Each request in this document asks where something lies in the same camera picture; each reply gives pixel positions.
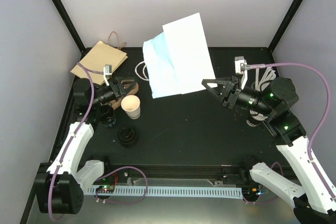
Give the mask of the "light blue paper bag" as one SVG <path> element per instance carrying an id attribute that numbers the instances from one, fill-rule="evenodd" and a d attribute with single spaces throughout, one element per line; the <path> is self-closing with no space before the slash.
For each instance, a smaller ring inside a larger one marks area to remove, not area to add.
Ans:
<path id="1" fill-rule="evenodd" d="M 204 89 L 215 73 L 199 13 L 162 26 L 163 31 L 143 43 L 143 59 L 152 98 Z"/>

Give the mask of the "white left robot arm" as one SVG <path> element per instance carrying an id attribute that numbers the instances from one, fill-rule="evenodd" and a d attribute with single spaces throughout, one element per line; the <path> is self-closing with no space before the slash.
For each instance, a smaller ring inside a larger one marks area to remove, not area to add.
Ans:
<path id="1" fill-rule="evenodd" d="M 77 214 L 88 188 L 97 179 L 106 182 L 112 177 L 112 167 L 101 160 L 89 160 L 83 168 L 79 163 L 98 124 L 112 127 L 114 109 L 136 88 L 132 77 L 111 78 L 104 85 L 86 78 L 73 83 L 75 110 L 68 135 L 53 163 L 34 180 L 40 212 Z"/>

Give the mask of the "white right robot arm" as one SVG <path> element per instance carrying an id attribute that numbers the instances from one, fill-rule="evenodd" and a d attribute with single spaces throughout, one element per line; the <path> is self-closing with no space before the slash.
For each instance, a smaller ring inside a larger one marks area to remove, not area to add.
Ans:
<path id="1" fill-rule="evenodd" d="M 237 77 L 204 79 L 202 85 L 228 109 L 234 106 L 265 115 L 264 125 L 275 138 L 277 150 L 285 157 L 300 184 L 278 174 L 256 157 L 242 163 L 239 179 L 266 186 L 293 209 L 300 223 L 335 223 L 335 199 L 324 182 L 335 192 L 327 175 L 321 171 L 314 154 L 308 152 L 306 131 L 290 108 L 299 100 L 293 82 L 277 77 L 263 91 L 244 87 Z"/>

